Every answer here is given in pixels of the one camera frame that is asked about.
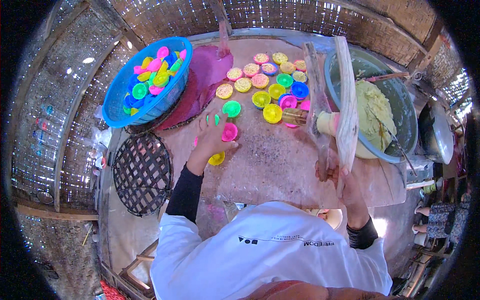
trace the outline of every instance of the metal lid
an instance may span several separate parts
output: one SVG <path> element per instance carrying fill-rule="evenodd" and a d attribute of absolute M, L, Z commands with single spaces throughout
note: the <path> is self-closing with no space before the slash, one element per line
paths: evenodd
<path fill-rule="evenodd" d="M 444 164 L 448 165 L 453 156 L 454 138 L 444 108 L 437 101 L 430 101 L 434 117 L 433 132 Z"/>

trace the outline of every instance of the foot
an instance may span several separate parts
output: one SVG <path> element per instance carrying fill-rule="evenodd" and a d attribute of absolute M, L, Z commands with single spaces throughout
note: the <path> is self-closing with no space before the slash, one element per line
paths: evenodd
<path fill-rule="evenodd" d="M 420 201 L 419 204 L 417 205 L 417 207 L 415 207 L 414 214 L 416 214 L 416 213 L 417 213 L 417 210 L 418 210 L 419 208 L 421 208 L 421 207 L 423 207 L 423 201 Z"/>

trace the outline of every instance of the blue basket rim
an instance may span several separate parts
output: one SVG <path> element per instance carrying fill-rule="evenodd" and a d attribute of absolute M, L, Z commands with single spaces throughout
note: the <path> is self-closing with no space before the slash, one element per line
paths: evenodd
<path fill-rule="evenodd" d="M 190 41 L 187 40 L 186 38 L 182 37 L 182 36 L 172 36 L 172 37 L 167 37 L 167 38 L 161 39 L 159 41 L 156 41 L 155 43 L 150 44 L 147 47 L 140 50 L 140 52 L 138 52 L 136 55 L 141 55 L 142 52 L 145 49 L 147 49 L 150 46 L 155 45 L 156 43 L 160 43 L 160 42 L 164 43 L 164 42 L 168 42 L 169 40 L 180 40 L 185 45 L 185 49 L 187 50 L 187 56 L 185 57 L 185 60 L 183 61 L 180 69 L 177 72 L 179 74 L 183 74 L 187 70 L 187 68 L 189 68 L 190 61 L 192 60 L 193 48 L 192 48 L 192 44 L 190 43 Z M 125 66 L 123 66 L 123 68 L 125 68 L 127 65 L 129 65 L 129 62 L 132 60 L 132 58 L 127 62 L 127 64 Z M 121 128 L 121 127 L 125 127 L 125 126 L 128 126 L 128 125 L 134 123 L 135 121 L 137 121 L 138 119 L 143 117 L 146 112 L 148 112 L 154 106 L 156 106 L 158 104 L 158 102 L 161 99 L 163 99 L 173 89 L 175 84 L 177 84 L 177 82 L 180 80 L 180 77 L 181 76 L 174 76 L 172 81 L 168 83 L 168 89 L 165 88 L 160 94 L 158 94 L 155 97 L 155 99 L 153 101 L 150 101 L 150 103 L 148 103 L 147 105 L 144 105 L 136 114 L 134 114 L 133 116 L 129 116 L 129 117 L 123 119 L 123 120 L 115 121 L 115 120 L 110 119 L 110 117 L 108 117 L 108 115 L 106 114 L 105 103 L 104 103 L 104 105 L 102 107 L 102 114 L 103 114 L 103 117 L 105 119 L 105 122 L 107 123 L 108 126 L 113 127 L 113 128 Z M 105 100 L 109 98 L 110 89 L 111 89 L 112 86 L 113 86 L 113 81 L 110 84 L 110 87 L 108 88 L 107 94 L 105 95 Z"/>

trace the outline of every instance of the black arm sleeve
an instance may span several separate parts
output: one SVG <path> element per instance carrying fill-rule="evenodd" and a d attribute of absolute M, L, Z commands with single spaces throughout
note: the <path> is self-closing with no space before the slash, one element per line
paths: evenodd
<path fill-rule="evenodd" d="M 372 217 L 368 219 L 368 222 L 360 230 L 354 230 L 347 224 L 347 232 L 350 247 L 353 249 L 367 249 L 378 238 Z"/>
<path fill-rule="evenodd" d="M 165 212 L 171 216 L 184 216 L 195 223 L 203 181 L 203 174 L 201 176 L 193 174 L 185 164 Z"/>

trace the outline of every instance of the white t-shirt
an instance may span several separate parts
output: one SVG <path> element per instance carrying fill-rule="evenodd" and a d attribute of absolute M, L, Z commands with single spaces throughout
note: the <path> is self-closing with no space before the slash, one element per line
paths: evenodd
<path fill-rule="evenodd" d="M 267 202 L 237 217 L 202 242 L 197 226 L 164 214 L 150 277 L 157 299 L 238 299 L 263 284 L 301 280 L 388 295 L 383 239 L 365 250 L 322 219 L 282 202 Z"/>

